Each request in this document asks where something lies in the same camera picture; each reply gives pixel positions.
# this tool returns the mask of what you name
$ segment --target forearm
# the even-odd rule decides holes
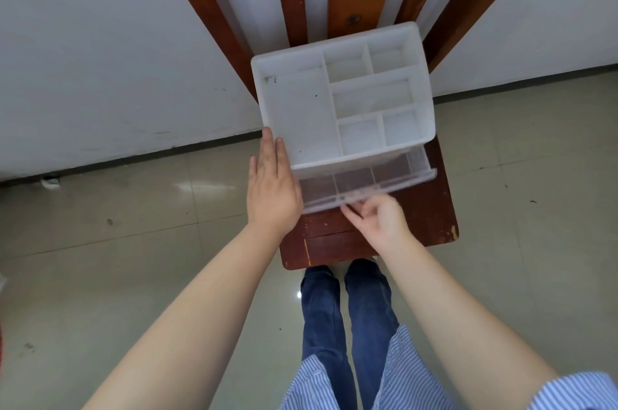
[[[555,371],[411,235],[382,254],[453,383],[474,409],[524,409]]]
[[[168,306],[86,408],[207,407],[279,241],[245,227]]]

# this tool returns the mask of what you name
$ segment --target jeans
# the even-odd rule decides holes
[[[390,339],[399,322],[390,306],[388,281],[375,262],[354,260],[345,274],[345,289],[360,399],[363,408],[370,410],[380,388]],[[300,292],[305,317],[302,357],[316,355],[326,368],[339,408],[356,410],[356,388],[339,310],[339,281],[327,266],[313,266],[306,269]]]

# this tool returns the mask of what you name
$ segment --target hand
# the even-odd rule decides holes
[[[397,250],[412,236],[404,211],[390,195],[373,195],[365,202],[352,203],[352,207],[360,216],[347,205],[341,211],[381,256]]]
[[[273,143],[273,132],[262,130],[259,159],[251,156],[247,213],[249,225],[281,241],[296,226],[303,211],[298,179],[292,174],[282,138]]]

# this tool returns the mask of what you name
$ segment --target white plastic organizer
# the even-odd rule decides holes
[[[251,68],[305,213],[435,177],[422,147],[436,129],[416,23],[255,56]]]

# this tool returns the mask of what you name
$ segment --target striped shirt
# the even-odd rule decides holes
[[[315,355],[306,358],[280,410],[338,410],[326,369]],[[427,369],[405,325],[390,339],[380,390],[373,410],[454,410],[442,384]],[[583,372],[546,383],[530,410],[617,410],[618,390],[609,375]]]

